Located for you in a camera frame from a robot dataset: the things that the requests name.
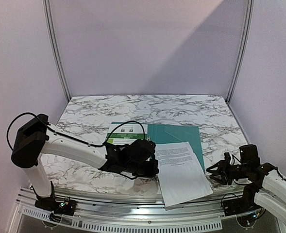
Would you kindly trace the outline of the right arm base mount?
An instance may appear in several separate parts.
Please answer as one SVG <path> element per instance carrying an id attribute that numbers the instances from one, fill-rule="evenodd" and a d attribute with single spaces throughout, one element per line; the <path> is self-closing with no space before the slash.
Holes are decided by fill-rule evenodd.
<path id="1" fill-rule="evenodd" d="M 251 201 L 244 200 L 234 193 L 227 193 L 223 195 L 220 201 L 221 208 L 225 216 L 237 216 L 244 213 L 252 213 L 255 210 L 262 210 L 263 208 Z"/>

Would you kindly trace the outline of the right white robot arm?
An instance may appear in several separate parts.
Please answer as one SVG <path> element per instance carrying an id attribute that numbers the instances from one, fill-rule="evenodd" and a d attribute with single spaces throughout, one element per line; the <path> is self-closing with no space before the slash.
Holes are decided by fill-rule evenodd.
<path id="1" fill-rule="evenodd" d="M 261 163 L 257 146 L 248 144 L 239 148 L 240 159 L 224 153 L 224 159 L 208 167 L 210 179 L 222 185 L 246 179 L 243 194 L 230 200 L 221 200 L 226 216 L 239 216 L 263 208 L 286 226 L 286 177 L 278 167 Z"/>

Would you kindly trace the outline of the teal file folder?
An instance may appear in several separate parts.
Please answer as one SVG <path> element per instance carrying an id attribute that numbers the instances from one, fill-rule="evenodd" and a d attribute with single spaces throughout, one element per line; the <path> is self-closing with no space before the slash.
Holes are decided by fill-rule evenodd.
<path id="1" fill-rule="evenodd" d="M 147 140 L 151 140 L 156 144 L 188 142 L 202 169 L 205 170 L 199 127 L 164 124 L 147 125 Z"/>

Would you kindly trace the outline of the white text paper sheet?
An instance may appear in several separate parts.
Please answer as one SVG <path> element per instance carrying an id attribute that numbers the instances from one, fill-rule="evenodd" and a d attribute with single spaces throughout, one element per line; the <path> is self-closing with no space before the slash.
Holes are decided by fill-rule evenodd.
<path id="1" fill-rule="evenodd" d="M 157 144 L 158 180 L 166 207 L 213 194 L 189 142 Z"/>

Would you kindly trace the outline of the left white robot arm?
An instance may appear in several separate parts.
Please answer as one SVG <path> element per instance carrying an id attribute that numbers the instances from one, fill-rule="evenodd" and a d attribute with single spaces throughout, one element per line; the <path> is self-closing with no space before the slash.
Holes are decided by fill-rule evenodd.
<path id="1" fill-rule="evenodd" d="M 156 144 L 144 137 L 130 144 L 113 145 L 105 140 L 96 145 L 62 132 L 48 122 L 45 114 L 28 114 L 33 118 L 18 129 L 14 143 L 8 144 L 11 161 L 24 170 L 35 194 L 50 211 L 60 203 L 44 171 L 42 154 L 65 157 L 121 176 L 130 173 L 130 180 L 153 178 L 159 173 Z"/>

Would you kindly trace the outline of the green map flyer sheet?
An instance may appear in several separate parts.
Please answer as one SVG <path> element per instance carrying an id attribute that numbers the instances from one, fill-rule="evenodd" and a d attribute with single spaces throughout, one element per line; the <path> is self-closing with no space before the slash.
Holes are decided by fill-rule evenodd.
<path id="1" fill-rule="evenodd" d="M 120 126 L 122 122 L 112 122 L 109 126 L 106 138 L 113 145 L 131 144 L 137 139 L 147 139 L 148 125 L 130 122 Z"/>

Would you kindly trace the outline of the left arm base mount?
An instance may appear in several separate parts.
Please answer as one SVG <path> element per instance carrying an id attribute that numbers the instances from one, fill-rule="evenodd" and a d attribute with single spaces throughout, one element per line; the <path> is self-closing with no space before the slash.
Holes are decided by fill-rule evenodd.
<path id="1" fill-rule="evenodd" d="M 54 196 L 48 198 L 37 197 L 35 207 L 53 212 L 54 214 L 61 214 L 73 216 L 77 207 L 77 201 L 72 200 L 70 197 L 65 197 L 62 200 Z"/>

